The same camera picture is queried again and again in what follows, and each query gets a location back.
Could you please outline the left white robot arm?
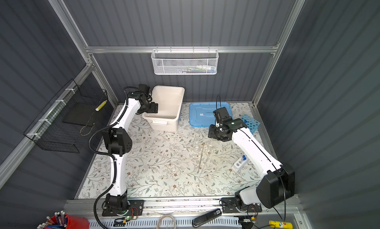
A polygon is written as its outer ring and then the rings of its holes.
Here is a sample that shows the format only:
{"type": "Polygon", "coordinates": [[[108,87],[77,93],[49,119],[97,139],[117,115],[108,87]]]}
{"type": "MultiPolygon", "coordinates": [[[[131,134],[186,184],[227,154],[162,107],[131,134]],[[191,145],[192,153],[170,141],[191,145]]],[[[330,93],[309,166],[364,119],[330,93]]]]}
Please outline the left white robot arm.
{"type": "Polygon", "coordinates": [[[116,119],[108,126],[97,130],[89,139],[89,149],[99,155],[105,155],[111,162],[110,186],[102,193],[94,204],[94,210],[99,199],[105,196],[102,208],[105,212],[125,216],[131,213],[137,215],[137,209],[133,208],[127,196],[125,185],[125,166],[127,156],[132,150],[133,141],[127,130],[136,114],[158,113],[158,104],[152,101],[150,87],[140,84],[137,87],[126,86],[123,88],[125,102],[116,119]],[[102,134],[106,152],[100,152],[91,147],[92,139],[98,133],[102,134]]]}

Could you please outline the white plastic storage bin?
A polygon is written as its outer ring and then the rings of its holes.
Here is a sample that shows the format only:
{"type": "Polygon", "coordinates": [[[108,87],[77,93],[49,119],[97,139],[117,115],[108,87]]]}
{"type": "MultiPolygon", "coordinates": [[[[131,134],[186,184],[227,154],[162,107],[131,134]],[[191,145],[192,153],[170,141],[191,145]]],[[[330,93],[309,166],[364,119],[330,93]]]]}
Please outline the white plastic storage bin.
{"type": "Polygon", "coordinates": [[[184,94],[184,87],[155,86],[152,91],[152,100],[158,104],[158,112],[143,113],[143,119],[155,131],[176,132],[184,94]]]}

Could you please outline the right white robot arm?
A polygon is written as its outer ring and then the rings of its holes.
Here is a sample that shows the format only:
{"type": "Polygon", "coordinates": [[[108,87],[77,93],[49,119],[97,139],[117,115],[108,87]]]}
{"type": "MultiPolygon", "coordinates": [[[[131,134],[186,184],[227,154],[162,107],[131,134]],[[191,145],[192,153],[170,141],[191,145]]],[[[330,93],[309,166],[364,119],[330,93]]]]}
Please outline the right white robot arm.
{"type": "Polygon", "coordinates": [[[256,187],[248,186],[235,195],[236,206],[244,211],[260,203],[266,208],[285,203],[295,194],[295,171],[275,159],[254,137],[246,123],[233,119],[225,107],[213,111],[215,124],[209,127],[208,137],[222,142],[233,141],[251,161],[260,176],[256,187]]]}

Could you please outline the white small tube rack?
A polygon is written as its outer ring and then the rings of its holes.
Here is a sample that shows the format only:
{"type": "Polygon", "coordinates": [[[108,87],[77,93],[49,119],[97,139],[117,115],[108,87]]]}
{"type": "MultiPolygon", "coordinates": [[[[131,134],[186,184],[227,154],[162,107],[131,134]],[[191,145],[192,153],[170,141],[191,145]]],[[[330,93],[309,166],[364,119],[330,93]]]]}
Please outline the white small tube rack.
{"type": "Polygon", "coordinates": [[[232,170],[237,173],[239,172],[247,163],[249,162],[249,159],[243,161],[242,156],[235,161],[235,163],[232,165],[232,170]]]}

